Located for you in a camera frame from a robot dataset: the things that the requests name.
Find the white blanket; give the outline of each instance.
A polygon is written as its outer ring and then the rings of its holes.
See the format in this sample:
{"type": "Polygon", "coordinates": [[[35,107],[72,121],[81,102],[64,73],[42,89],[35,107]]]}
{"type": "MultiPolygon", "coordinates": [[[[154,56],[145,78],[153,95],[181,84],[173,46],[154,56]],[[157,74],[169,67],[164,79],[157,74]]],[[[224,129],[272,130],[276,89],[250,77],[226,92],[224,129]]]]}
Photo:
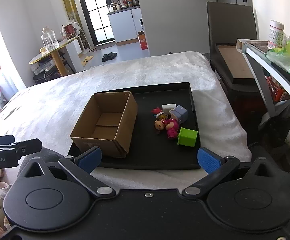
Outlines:
{"type": "MultiPolygon", "coordinates": [[[[249,162],[247,135],[233,113],[207,59],[198,52],[141,58],[58,78],[18,92],[0,113],[0,135],[16,141],[39,138],[43,146],[67,155],[70,133],[91,95],[99,91],[173,82],[190,82],[201,146],[220,156],[249,162]]],[[[7,169],[7,181],[18,168],[7,169]]],[[[136,171],[96,168],[93,176],[115,189],[178,188],[206,175],[191,171],[136,171]]]]}

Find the chair backrest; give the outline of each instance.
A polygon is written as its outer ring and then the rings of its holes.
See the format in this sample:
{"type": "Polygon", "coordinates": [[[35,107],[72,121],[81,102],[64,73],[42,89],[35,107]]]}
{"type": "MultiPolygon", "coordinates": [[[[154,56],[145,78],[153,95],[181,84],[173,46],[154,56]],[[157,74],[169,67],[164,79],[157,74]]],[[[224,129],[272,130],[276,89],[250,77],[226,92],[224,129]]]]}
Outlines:
{"type": "Polygon", "coordinates": [[[207,2],[209,51],[215,54],[216,43],[235,43],[237,39],[257,40],[253,9],[250,6],[207,2]]]}

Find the clear plastic jug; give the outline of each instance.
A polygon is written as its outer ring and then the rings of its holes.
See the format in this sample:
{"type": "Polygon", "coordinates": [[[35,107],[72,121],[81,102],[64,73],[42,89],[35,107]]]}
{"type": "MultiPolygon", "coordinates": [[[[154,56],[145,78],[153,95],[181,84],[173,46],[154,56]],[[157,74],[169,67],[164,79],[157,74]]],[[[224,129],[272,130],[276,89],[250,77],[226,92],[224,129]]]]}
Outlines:
{"type": "Polygon", "coordinates": [[[41,39],[43,40],[43,44],[48,52],[59,47],[55,32],[48,27],[43,28],[43,35],[41,35],[41,39]]]}

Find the black tray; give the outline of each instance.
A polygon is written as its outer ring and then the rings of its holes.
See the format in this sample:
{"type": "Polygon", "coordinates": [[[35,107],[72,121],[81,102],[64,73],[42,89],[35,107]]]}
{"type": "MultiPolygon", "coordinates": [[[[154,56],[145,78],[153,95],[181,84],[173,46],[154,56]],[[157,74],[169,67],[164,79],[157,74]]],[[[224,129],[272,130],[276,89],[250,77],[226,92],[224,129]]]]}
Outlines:
{"type": "MultiPolygon", "coordinates": [[[[166,131],[157,134],[155,117],[151,113],[165,104],[181,105],[188,111],[188,119],[180,126],[197,130],[197,119],[189,82],[124,88],[104,92],[131,91],[137,104],[129,153],[126,158],[102,157],[99,167],[132,170],[189,170],[199,169],[197,151],[200,147],[199,134],[195,147],[177,145],[177,139],[168,140],[166,131]]],[[[68,155],[78,156],[81,152],[72,143],[68,155]]]]}

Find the red plastic basket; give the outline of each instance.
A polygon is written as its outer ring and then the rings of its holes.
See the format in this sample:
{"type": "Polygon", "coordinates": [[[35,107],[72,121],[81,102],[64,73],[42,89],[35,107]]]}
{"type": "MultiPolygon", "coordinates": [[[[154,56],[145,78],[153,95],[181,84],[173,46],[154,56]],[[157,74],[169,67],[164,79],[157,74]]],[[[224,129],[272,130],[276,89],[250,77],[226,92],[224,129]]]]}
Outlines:
{"type": "Polygon", "coordinates": [[[273,80],[271,79],[271,76],[266,77],[266,81],[268,87],[270,88],[272,98],[275,102],[290,99],[290,95],[288,94],[288,92],[284,88],[280,87],[280,85],[274,83],[273,80]]]}

